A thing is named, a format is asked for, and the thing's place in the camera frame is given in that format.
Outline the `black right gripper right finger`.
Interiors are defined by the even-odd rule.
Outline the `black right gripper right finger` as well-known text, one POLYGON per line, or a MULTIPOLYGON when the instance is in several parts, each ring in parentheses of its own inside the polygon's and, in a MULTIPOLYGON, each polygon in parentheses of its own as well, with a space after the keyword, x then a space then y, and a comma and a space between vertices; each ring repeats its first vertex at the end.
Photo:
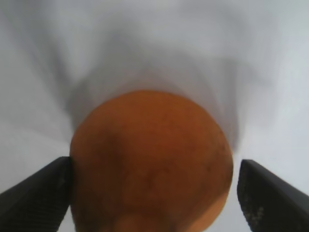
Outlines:
POLYGON ((244 159, 237 197, 252 232, 308 232, 309 197, 271 171, 244 159))

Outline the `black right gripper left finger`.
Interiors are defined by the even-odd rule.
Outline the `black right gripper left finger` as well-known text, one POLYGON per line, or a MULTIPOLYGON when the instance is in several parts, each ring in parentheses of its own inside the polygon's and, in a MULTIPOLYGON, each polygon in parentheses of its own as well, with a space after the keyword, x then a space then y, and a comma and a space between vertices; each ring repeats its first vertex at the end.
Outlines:
POLYGON ((0 195, 2 232, 56 232, 70 205, 70 157, 52 161, 0 195))

